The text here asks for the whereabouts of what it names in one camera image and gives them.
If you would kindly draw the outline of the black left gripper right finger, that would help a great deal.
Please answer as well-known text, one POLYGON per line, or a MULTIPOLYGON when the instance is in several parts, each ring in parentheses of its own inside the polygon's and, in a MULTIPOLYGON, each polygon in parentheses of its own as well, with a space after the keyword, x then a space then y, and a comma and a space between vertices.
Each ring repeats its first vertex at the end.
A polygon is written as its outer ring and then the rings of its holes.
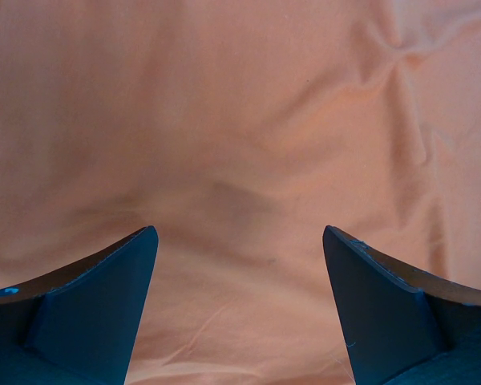
POLYGON ((328 225, 323 249, 357 384, 481 384, 481 290, 328 225))

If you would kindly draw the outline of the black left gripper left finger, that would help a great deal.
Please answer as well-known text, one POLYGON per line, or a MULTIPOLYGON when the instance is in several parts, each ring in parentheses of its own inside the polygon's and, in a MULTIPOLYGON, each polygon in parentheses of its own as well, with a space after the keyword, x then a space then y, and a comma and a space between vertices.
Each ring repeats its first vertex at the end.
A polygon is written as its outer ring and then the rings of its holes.
POLYGON ((147 226, 0 289, 0 384, 123 384, 158 244, 147 226))

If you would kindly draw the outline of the orange t shirt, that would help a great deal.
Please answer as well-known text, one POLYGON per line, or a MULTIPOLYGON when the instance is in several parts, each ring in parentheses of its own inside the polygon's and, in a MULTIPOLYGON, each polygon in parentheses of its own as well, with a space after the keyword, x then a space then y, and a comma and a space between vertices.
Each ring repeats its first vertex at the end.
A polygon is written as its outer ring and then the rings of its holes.
POLYGON ((351 384, 333 225, 481 290, 481 1, 0 1, 0 289, 147 225, 130 384, 351 384))

